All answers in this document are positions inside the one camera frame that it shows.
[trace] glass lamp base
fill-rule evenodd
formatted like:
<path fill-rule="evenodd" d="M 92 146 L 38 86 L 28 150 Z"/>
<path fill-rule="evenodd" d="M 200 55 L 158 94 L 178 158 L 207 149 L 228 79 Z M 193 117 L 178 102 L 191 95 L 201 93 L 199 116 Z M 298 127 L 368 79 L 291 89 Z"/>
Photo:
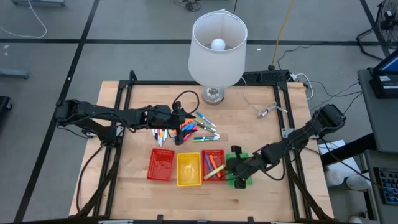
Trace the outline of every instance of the glass lamp base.
<path fill-rule="evenodd" d="M 217 105 L 224 100 L 224 89 L 203 88 L 202 98 L 209 105 Z"/>

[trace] gray floor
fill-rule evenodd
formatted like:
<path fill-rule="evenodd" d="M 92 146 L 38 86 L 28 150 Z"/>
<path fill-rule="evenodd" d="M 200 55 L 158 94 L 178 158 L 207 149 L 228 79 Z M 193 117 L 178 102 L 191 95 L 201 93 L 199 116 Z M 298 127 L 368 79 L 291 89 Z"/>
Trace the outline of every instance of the gray floor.
<path fill-rule="evenodd" d="M 203 0 L 202 9 L 189 13 L 173 0 L 101 0 L 89 39 L 190 39 L 194 21 L 217 9 L 233 11 L 234 0 Z M 377 0 L 368 0 L 375 15 Z M 46 39 L 79 39 L 93 0 L 67 0 L 67 6 L 35 7 L 49 30 Z M 275 40 L 289 0 L 238 0 L 236 14 L 246 23 L 250 40 Z M 40 35 L 40 24 L 24 6 L 0 2 L 0 26 L 24 35 Z M 282 35 L 283 40 L 355 40 L 370 28 L 357 0 L 297 0 Z M 13 38 L 0 30 L 0 38 Z M 375 41 L 374 34 L 365 40 Z M 11 222 L 16 214 L 45 132 L 55 108 L 77 44 L 1 44 L 0 67 L 29 69 L 31 78 L 0 78 L 0 95 L 12 97 L 14 109 L 0 132 L 0 223 Z M 294 45 L 281 45 L 278 58 Z M 366 47 L 382 57 L 380 47 Z M 266 70 L 273 45 L 248 45 L 246 70 Z M 68 98 L 95 103 L 103 80 L 120 80 L 133 69 L 140 80 L 191 80 L 187 62 L 189 45 L 86 44 L 83 48 Z M 356 71 L 373 67 L 377 60 L 360 53 L 358 47 L 314 46 L 288 53 L 282 68 L 305 73 L 323 82 L 331 94 L 356 82 Z M 313 84 L 315 96 L 310 108 L 328 99 L 320 85 Z M 359 90 L 357 85 L 350 91 Z M 342 110 L 354 96 L 334 98 L 330 103 Z M 347 112 L 346 126 L 327 137 L 347 142 L 370 133 L 362 96 Z M 84 139 L 56 130 L 25 220 L 62 218 L 68 215 L 78 177 Z M 335 216 L 347 221 L 365 208 L 357 192 L 333 192 Z"/>

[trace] blue marker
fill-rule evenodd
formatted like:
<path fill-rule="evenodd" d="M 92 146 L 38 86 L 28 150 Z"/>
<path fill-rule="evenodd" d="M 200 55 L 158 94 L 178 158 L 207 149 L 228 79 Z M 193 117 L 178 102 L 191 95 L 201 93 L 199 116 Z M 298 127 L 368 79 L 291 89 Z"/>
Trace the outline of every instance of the blue marker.
<path fill-rule="evenodd" d="M 188 124 L 188 125 L 186 125 L 186 129 L 185 130 L 192 130 L 192 128 L 193 127 L 195 127 L 197 124 L 194 122 L 194 123 L 191 123 L 191 124 Z"/>
<path fill-rule="evenodd" d="M 211 124 L 213 127 L 216 127 L 215 124 L 213 124 L 209 119 L 207 119 L 205 116 L 203 116 L 201 113 L 197 112 L 197 115 L 201 118 L 204 119 L 207 123 Z"/>
<path fill-rule="evenodd" d="M 220 138 L 219 136 L 203 136 L 203 137 L 194 137 L 194 140 L 199 140 L 199 139 L 214 139 L 214 138 Z"/>

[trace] wooden tabletop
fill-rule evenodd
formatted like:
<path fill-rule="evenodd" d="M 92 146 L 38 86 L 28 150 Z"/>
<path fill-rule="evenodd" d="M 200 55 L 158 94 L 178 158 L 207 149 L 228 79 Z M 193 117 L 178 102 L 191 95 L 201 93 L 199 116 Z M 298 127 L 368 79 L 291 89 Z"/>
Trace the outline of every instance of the wooden tabletop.
<path fill-rule="evenodd" d="M 97 104 L 113 108 L 117 87 L 118 82 L 103 82 Z M 288 83 L 288 87 L 295 126 L 300 128 L 310 119 L 305 89 L 302 83 Z M 134 85 L 130 108 L 156 104 L 171 106 L 175 97 L 185 90 L 193 90 L 200 95 L 202 86 Z M 251 154 L 265 144 L 280 141 L 277 112 L 272 111 L 265 118 L 257 119 L 257 111 L 245 102 L 243 91 L 244 86 L 232 86 L 225 89 L 224 101 L 216 106 L 200 102 L 198 111 L 217 125 L 217 132 L 221 136 L 219 141 L 201 143 L 187 141 L 181 146 L 176 146 L 171 139 L 168 139 L 163 148 L 173 149 L 176 153 L 201 152 L 202 149 L 224 149 L 225 153 L 229 153 L 232 145 L 238 145 L 243 151 Z M 248 86 L 246 96 L 258 108 L 264 108 L 275 101 L 273 89 L 269 86 Z M 193 94 L 183 95 L 179 100 L 186 111 L 191 111 L 196 105 Z M 209 133 L 200 129 L 195 135 L 204 134 Z M 99 145 L 96 138 L 88 140 L 82 165 L 99 148 Z M 287 177 L 276 182 L 261 172 L 257 172 L 253 175 L 253 185 L 246 189 L 234 189 L 226 182 L 204 182 L 196 187 L 177 187 L 175 166 L 170 182 L 146 179 L 150 154 L 152 148 L 155 147 L 158 145 L 151 130 L 140 130 L 135 134 L 126 132 L 111 218 L 153 220 L 158 214 L 163 214 L 165 220 L 245 221 L 248 216 L 253 216 L 255 221 L 294 220 Z M 307 147 L 317 150 L 315 141 L 310 141 Z M 103 155 L 104 150 L 90 162 L 83 175 L 80 207 L 87 202 L 98 186 Z M 326 214 L 332 217 L 333 212 L 319 155 L 303 150 L 301 157 L 308 191 Z M 278 165 L 269 174 L 280 177 L 282 166 Z M 104 199 L 107 194 L 108 190 L 105 190 Z M 76 213 L 75 200 L 76 193 L 70 214 Z M 300 213 L 303 215 L 300 194 L 298 194 L 298 200 Z M 103 200 L 101 206 L 102 213 L 105 201 Z"/>

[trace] red basket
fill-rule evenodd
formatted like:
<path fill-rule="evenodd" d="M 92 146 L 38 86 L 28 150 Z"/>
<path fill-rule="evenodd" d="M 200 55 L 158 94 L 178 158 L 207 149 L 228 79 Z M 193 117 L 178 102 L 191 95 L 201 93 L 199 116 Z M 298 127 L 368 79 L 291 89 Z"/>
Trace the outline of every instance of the red basket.
<path fill-rule="evenodd" d="M 204 178 L 204 176 L 206 176 L 208 173 L 210 173 L 209 168 L 207 166 L 207 162 L 205 159 L 205 154 L 209 155 L 213 155 L 214 161 L 216 162 L 217 167 L 221 166 L 222 164 L 225 164 L 225 156 L 224 156 L 224 150 L 202 150 L 201 151 L 201 177 L 202 179 Z M 223 176 L 221 179 L 219 179 L 217 177 L 217 175 L 214 175 L 213 177 L 210 177 L 209 179 L 205 180 L 203 179 L 203 181 L 222 181 L 225 180 L 225 170 L 221 170 L 220 174 Z"/>
<path fill-rule="evenodd" d="M 173 171 L 174 150 L 153 149 L 150 155 L 147 179 L 170 181 Z"/>

